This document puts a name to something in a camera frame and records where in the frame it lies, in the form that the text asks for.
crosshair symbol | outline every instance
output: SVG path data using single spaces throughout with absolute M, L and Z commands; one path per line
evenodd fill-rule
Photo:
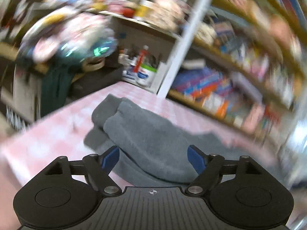
M 150 190 L 148 193 L 150 193 L 150 194 L 152 194 L 152 195 L 154 195 L 154 194 L 156 194 L 156 193 L 159 193 L 157 190 Z

metal screw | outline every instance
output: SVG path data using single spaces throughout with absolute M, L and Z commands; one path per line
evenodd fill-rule
M 199 194 L 203 191 L 203 189 L 199 186 L 191 186 L 188 188 L 188 191 L 192 194 Z
M 114 194 L 114 193 L 117 193 L 119 189 L 118 187 L 115 187 L 115 186 L 108 186 L 104 188 L 104 191 L 108 194 Z

green lid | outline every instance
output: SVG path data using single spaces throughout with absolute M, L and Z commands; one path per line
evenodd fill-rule
M 148 65 L 145 65 L 145 64 L 142 64 L 141 67 L 144 68 L 144 69 L 146 69 L 146 70 L 149 70 L 149 71 L 151 71 L 151 72 L 153 72 L 153 73 L 156 73 L 156 72 L 157 72 L 157 70 L 156 70 L 155 68 L 153 68 L 153 67 L 151 67 L 151 66 L 148 66 Z

pink checkered tablecloth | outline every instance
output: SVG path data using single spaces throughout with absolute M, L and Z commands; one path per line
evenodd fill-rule
M 30 129 L 15 135 L 0 146 L 2 156 L 22 185 L 58 156 L 81 160 L 93 153 L 83 144 L 83 139 L 93 127 L 93 110 L 108 94 L 126 97 L 192 134 L 214 132 L 228 146 L 248 148 L 251 152 L 262 155 L 267 162 L 275 162 L 268 151 L 232 129 L 173 101 L 157 98 L 139 87 L 119 82 L 39 120 Z M 130 185 L 113 172 L 110 176 L 122 188 Z

gray cloth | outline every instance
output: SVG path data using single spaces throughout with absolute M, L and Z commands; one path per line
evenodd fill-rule
M 120 160 L 113 171 L 135 186 L 185 187 L 191 183 L 197 177 L 187 158 L 191 144 L 225 159 L 249 155 L 238 148 L 225 148 L 214 134 L 191 135 L 126 98 L 108 95 L 94 110 L 92 121 L 95 126 L 85 145 L 98 154 L 119 146 Z M 269 172 L 282 180 L 278 167 L 270 167 Z

